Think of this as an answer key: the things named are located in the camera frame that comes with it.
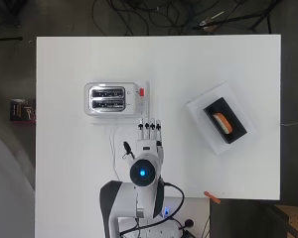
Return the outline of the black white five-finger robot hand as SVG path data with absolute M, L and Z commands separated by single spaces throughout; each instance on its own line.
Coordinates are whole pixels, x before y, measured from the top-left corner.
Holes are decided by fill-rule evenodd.
M 154 118 L 139 120 L 136 151 L 137 155 L 150 153 L 156 156 L 160 161 L 164 160 L 160 120 Z

